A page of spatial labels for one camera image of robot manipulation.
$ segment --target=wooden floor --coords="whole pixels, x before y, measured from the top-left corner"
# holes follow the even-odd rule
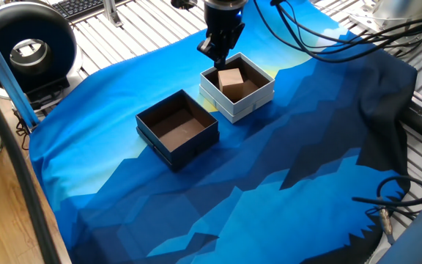
[[[12,113],[10,102],[0,99],[0,108],[11,129],[15,130],[18,121]],[[23,151],[23,154],[27,157],[27,164],[29,165],[30,170],[32,170],[28,159],[28,153]],[[70,263],[53,212],[51,211],[33,172],[32,177],[36,183],[35,185],[59,256],[63,263]],[[38,264],[43,263],[43,261],[34,230],[32,229],[32,223],[29,214],[27,213],[21,188],[12,168],[9,156],[7,155],[6,150],[3,150],[0,155],[0,264],[11,263]]]

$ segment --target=black box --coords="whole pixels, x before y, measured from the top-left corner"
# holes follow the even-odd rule
[[[218,121],[184,90],[136,115],[139,136],[173,171],[219,141]]]

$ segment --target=wire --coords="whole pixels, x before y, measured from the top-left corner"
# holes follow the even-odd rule
[[[287,22],[287,20],[286,20],[286,18],[284,16],[284,13],[283,13],[283,10],[284,10],[283,7],[280,4],[277,4],[276,5],[276,8],[278,10],[278,14],[280,15],[281,19],[283,20],[283,22],[284,22],[284,24],[286,26],[286,28],[289,30],[289,33],[291,34],[291,36],[294,38],[295,42],[297,43],[297,46],[295,46],[295,45],[293,45],[291,43],[288,43],[285,40],[282,40],[277,34],[275,34],[273,32],[273,30],[270,30],[270,32],[274,36],[276,36],[281,42],[285,43],[286,45],[288,45],[288,46],[290,46],[292,48],[295,47],[295,49],[297,49],[299,51],[306,52],[308,55],[312,56],[313,58],[318,59],[318,60],[323,61],[323,62],[342,63],[342,62],[348,62],[348,61],[353,60],[353,59],[358,59],[358,58],[361,58],[362,56],[365,56],[365,55],[368,55],[368,54],[370,54],[372,52],[375,52],[377,50],[380,50],[381,48],[387,48],[388,44],[392,43],[393,41],[395,41],[395,40],[397,40],[399,38],[402,38],[402,37],[408,36],[408,35],[419,34],[419,33],[422,32],[422,19],[419,19],[419,20],[416,20],[416,21],[410,21],[410,22],[407,22],[407,23],[403,23],[403,24],[400,24],[400,25],[397,25],[397,26],[393,26],[393,27],[391,27],[389,29],[386,29],[383,32],[378,32],[376,34],[373,34],[373,35],[367,37],[364,40],[360,40],[360,42],[361,43],[362,42],[365,42],[366,40],[373,39],[375,37],[380,36],[381,34],[384,34],[386,32],[390,32],[390,31],[393,31],[393,30],[398,29],[398,28],[403,28],[405,26],[411,26],[411,25],[416,24],[416,23],[421,23],[421,24],[418,25],[418,26],[416,26],[416,27],[410,28],[410,29],[406,30],[405,32],[403,32],[401,34],[395,34],[395,35],[388,36],[388,39],[385,42],[379,44],[377,47],[371,48],[371,49],[369,49],[367,51],[364,51],[364,52],[362,52],[360,54],[357,54],[357,55],[354,55],[354,56],[351,56],[351,57],[347,57],[347,58],[343,58],[343,59],[329,59],[329,58],[326,58],[326,57],[319,56],[320,54],[323,54],[321,52],[316,52],[316,51],[310,51],[310,50],[308,50],[307,47],[305,47],[302,44],[302,42],[299,40],[299,38],[297,37],[297,35],[294,33],[294,30],[292,29],[292,27]],[[343,48],[340,48],[340,49],[338,49],[336,51],[328,51],[328,52],[331,53],[331,54],[337,53],[339,51],[343,51],[343,50],[346,50],[348,48],[351,48],[352,46],[354,46],[353,44],[348,45],[348,46],[343,47]]]
[[[344,10],[337,10],[337,9],[333,9],[333,8],[329,8],[329,7],[323,7],[323,6],[320,6],[318,4],[313,4],[313,5],[315,7],[322,8],[322,9],[325,9],[325,10],[330,10],[330,11],[334,11],[334,12],[342,12],[344,14],[353,15],[353,16],[359,17],[359,18],[378,19],[378,20],[383,20],[383,21],[407,21],[409,19],[412,19],[412,17],[409,17],[409,18],[375,18],[375,17],[371,17],[371,16],[368,16],[368,15],[359,15],[359,14],[347,12],[347,11],[344,11]]]
[[[422,186],[422,180],[415,179],[414,177],[410,177],[410,176],[388,177],[387,179],[380,182],[379,186],[377,187],[377,197],[378,198],[382,197],[382,195],[381,195],[382,187],[386,183],[388,183],[392,180],[408,180],[408,181],[417,183],[418,185]],[[365,203],[370,203],[370,204],[373,204],[373,205],[395,206],[395,207],[405,207],[405,206],[413,206],[413,205],[422,204],[422,198],[417,199],[415,201],[407,201],[407,202],[389,202],[389,201],[382,201],[382,200],[378,200],[378,199],[375,200],[375,199],[366,199],[366,198],[360,198],[360,197],[353,197],[352,200],[355,201],[355,202],[365,202]]]
[[[406,201],[406,202],[394,202],[394,201],[385,201],[382,198],[382,187],[393,180],[407,180],[409,182],[417,183],[418,185],[422,186],[422,180],[415,179],[411,176],[393,176],[388,177],[381,181],[379,185],[377,186],[376,195],[377,199],[367,199],[367,198],[361,198],[361,197],[353,197],[352,200],[355,202],[365,202],[374,205],[373,208],[366,210],[366,215],[370,216],[375,213],[379,213],[380,221],[382,223],[382,228],[384,230],[384,233],[388,237],[388,242],[390,244],[395,243],[395,239],[393,238],[393,230],[391,228],[391,222],[390,222],[390,216],[392,213],[399,213],[411,221],[414,221],[416,216],[421,211],[408,211],[407,210],[400,210],[398,207],[408,207],[413,205],[421,205],[422,204],[422,198],[413,200],[413,201]]]
[[[307,45],[307,44],[305,44],[304,43],[304,41],[303,41],[303,38],[302,38],[302,35],[301,35],[301,32],[300,32],[300,29],[302,28],[302,29],[304,29],[304,30],[306,30],[307,32],[309,32],[309,33],[312,33],[312,34],[314,34],[314,35],[316,35],[317,37],[322,37],[322,38],[324,38],[324,39],[326,39],[326,40],[331,40],[331,41],[335,41],[335,42],[340,42],[340,43],[351,43],[351,45],[349,45],[349,46],[345,46],[344,48],[340,48],[340,49],[338,49],[338,50],[334,50],[334,51],[325,51],[325,52],[319,52],[318,54],[334,54],[334,53],[338,53],[338,52],[340,52],[340,51],[343,51],[343,50],[346,50],[346,49],[348,49],[348,48],[352,48],[352,47],[354,47],[355,45],[357,45],[357,44],[362,44],[362,43],[375,43],[375,42],[379,42],[379,41],[381,41],[381,40],[379,40],[379,39],[377,39],[377,40],[369,40],[369,39],[365,39],[365,40],[363,40],[362,38],[361,38],[361,40],[360,41],[357,41],[357,42],[355,42],[355,43],[353,43],[352,41],[353,40],[355,40],[355,39],[357,39],[357,38],[360,38],[360,36],[356,36],[356,37],[354,37],[354,38],[352,38],[351,40],[348,40],[348,41],[346,41],[346,40],[340,40],[340,39],[336,39],[336,38],[332,38],[332,37],[328,37],[328,36],[325,36],[325,35],[323,35],[323,34],[319,34],[319,33],[317,33],[317,32],[314,32],[314,31],[312,31],[312,30],[310,30],[310,29],[308,29],[308,28],[306,28],[306,27],[304,27],[304,25],[301,25],[301,24],[299,24],[298,22],[297,22],[297,19],[296,19],[296,15],[295,15],[295,11],[294,11],[294,8],[292,7],[292,5],[288,2],[288,1],[285,1],[288,5],[289,5],[289,7],[291,8],[291,11],[292,11],[292,16],[291,15],[289,15],[287,12],[286,12],[286,10],[285,9],[281,9],[281,11],[285,14],[285,16],[287,17],[287,18],[289,18],[290,19],[290,21],[291,22],[293,22],[296,26],[297,26],[297,30],[298,30],[298,33],[299,33],[299,38],[300,38],[300,41],[301,41],[301,43],[303,44],[303,45],[305,45],[307,48],[330,48],[330,47],[336,47],[336,46],[341,46],[341,45],[344,45],[344,44],[338,44],[338,45],[326,45],[326,46],[317,46],[317,47],[314,47],[314,46],[310,46],[310,45]],[[392,38],[392,37],[396,37],[396,35],[390,35],[390,36],[388,36],[388,37],[384,37],[385,39],[388,39],[388,38]],[[422,39],[420,39],[420,40],[417,40],[417,41],[415,41],[415,42],[413,42],[413,43],[405,43],[405,44],[397,44],[397,45],[388,45],[388,46],[385,46],[385,48],[397,48],[397,47],[408,47],[408,46],[411,46],[411,45],[415,45],[415,44],[421,44],[422,43]]]
[[[285,45],[287,45],[287,46],[289,46],[289,47],[291,47],[291,48],[294,48],[294,49],[296,49],[296,50],[298,50],[298,51],[306,52],[308,55],[310,55],[310,56],[312,56],[312,57],[314,57],[314,58],[316,58],[316,59],[319,59],[319,60],[321,60],[321,61],[324,61],[324,62],[333,62],[333,63],[346,62],[346,61],[349,61],[349,60],[352,60],[352,59],[357,59],[357,58],[359,58],[359,57],[365,56],[365,55],[367,55],[367,54],[370,54],[370,53],[372,53],[372,52],[375,52],[375,51],[377,51],[377,50],[380,50],[381,48],[395,48],[395,47],[405,47],[405,46],[411,46],[411,45],[420,45],[420,44],[421,44],[421,42],[422,42],[422,39],[421,39],[421,40],[417,40],[417,41],[415,41],[414,43],[405,43],[405,44],[399,44],[399,45],[389,45],[390,43],[392,43],[393,41],[395,41],[395,40],[397,40],[397,39],[399,39],[399,38],[406,37],[406,36],[413,36],[413,35],[417,35],[417,34],[422,33],[422,19],[419,19],[419,20],[416,20],[416,21],[409,21],[409,22],[406,22],[406,23],[402,23],[402,24],[399,24],[399,25],[397,25],[397,26],[393,26],[393,27],[391,27],[391,28],[389,28],[389,29],[383,30],[383,31],[381,31],[381,32],[377,32],[376,34],[371,34],[371,35],[369,35],[368,37],[366,37],[366,38],[364,38],[364,39],[357,40],[357,41],[353,42],[353,40],[355,40],[355,39],[357,39],[357,38],[359,38],[359,37],[355,37],[355,38],[353,38],[353,39],[351,39],[351,40],[339,40],[339,39],[335,39],[335,38],[332,38],[332,37],[324,36],[324,35],[322,35],[322,34],[318,34],[318,33],[316,33],[316,32],[311,31],[310,29],[307,29],[307,28],[306,28],[306,27],[304,27],[303,25],[300,25],[300,24],[297,22],[297,20],[296,20],[296,19],[294,19],[294,18],[292,18],[292,17],[291,17],[291,15],[289,15],[287,12],[285,12],[284,8],[283,8],[283,7],[281,7],[281,5],[280,5],[280,4],[277,4],[277,5],[276,5],[276,7],[277,7],[277,9],[278,9],[278,13],[280,13],[281,19],[283,20],[283,22],[285,23],[285,25],[286,25],[287,29],[289,30],[289,33],[291,33],[291,36],[295,39],[295,41],[296,41],[296,43],[297,43],[297,45],[293,45],[293,44],[291,44],[291,43],[289,43],[289,42],[285,41],[285,40],[284,40],[284,39],[282,39],[281,37],[279,37],[279,36],[278,36],[278,35],[277,35],[277,34],[276,34],[276,33],[275,33],[272,29],[271,29],[270,25],[268,24],[268,22],[267,22],[267,21],[266,21],[266,19],[264,18],[263,14],[262,14],[262,11],[261,11],[261,10],[260,10],[260,8],[259,8],[258,3],[256,2],[256,0],[253,0],[253,2],[254,2],[254,4],[255,4],[256,10],[257,10],[257,12],[258,12],[258,14],[259,14],[260,18],[262,19],[262,21],[263,21],[264,25],[267,27],[268,31],[269,31],[269,32],[270,32],[270,33],[271,33],[271,34],[272,34],[272,35],[273,35],[276,39],[280,40],[282,43],[284,43]],[[307,32],[309,32],[309,33],[315,34],[315,35],[316,35],[316,36],[318,36],[318,37],[322,37],[322,38],[325,38],[325,39],[327,39],[327,40],[336,41],[336,42],[339,42],[339,43],[343,43],[343,42],[345,42],[345,43],[348,43],[348,45],[345,45],[345,46],[343,46],[342,48],[339,48],[339,49],[336,49],[336,50],[333,50],[333,51],[310,51],[310,50],[308,50],[308,49],[307,49],[307,47],[304,45],[305,43],[303,43],[303,41],[300,41],[300,40],[299,40],[299,38],[297,38],[297,36],[295,35],[295,33],[294,33],[294,31],[292,30],[291,26],[290,26],[290,25],[289,25],[289,23],[286,21],[286,19],[284,18],[284,16],[281,14],[282,12],[283,12],[283,13],[285,13],[286,17],[290,18],[290,19],[292,20],[292,22],[294,22],[296,25],[300,26],[300,28],[301,28],[301,29],[304,29],[304,30],[306,30],[306,31],[307,31]],[[415,24],[418,24],[418,23],[421,23],[421,25],[416,26],[416,27],[413,27],[412,29],[410,28],[410,29],[408,29],[407,31],[402,32],[402,33],[400,33],[400,34],[392,34],[392,35],[389,35],[389,36],[384,36],[384,34],[386,34],[386,33],[388,33],[388,32],[392,32],[393,30],[400,29],[400,28],[404,28],[404,27],[411,26],[411,25],[415,25]],[[338,52],[340,52],[340,51],[347,50],[348,48],[352,48],[352,47],[354,47],[354,46],[356,46],[356,45],[358,45],[358,44],[375,43],[375,42],[379,42],[379,41],[383,41],[383,40],[384,40],[385,42],[384,42],[384,43],[382,43],[382,44],[380,44],[380,45],[378,45],[377,47],[374,47],[374,48],[372,48],[372,49],[370,49],[370,50],[367,50],[366,52],[363,52],[363,53],[358,54],[358,55],[356,55],[356,56],[351,56],[351,57],[348,57],[348,58],[345,58],[345,59],[328,59],[328,58],[324,58],[324,57],[320,57],[320,56],[318,56],[318,55],[322,55],[322,54],[335,54],[335,53],[338,53]]]

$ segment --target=open box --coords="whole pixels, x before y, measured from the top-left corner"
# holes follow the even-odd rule
[[[215,67],[201,73],[200,85],[223,110],[232,116],[236,116],[243,110],[252,109],[253,105],[261,99],[272,95],[275,79],[242,53],[235,54],[226,60],[226,70],[233,68],[240,70],[244,81],[244,95],[239,101],[232,102],[219,90],[218,70]]]
[[[184,90],[136,115],[139,136],[177,171],[219,141],[218,121]]]

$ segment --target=wooden block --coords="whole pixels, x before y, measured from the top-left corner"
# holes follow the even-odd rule
[[[231,101],[237,102],[243,97],[243,79],[239,69],[220,70],[219,90]]]

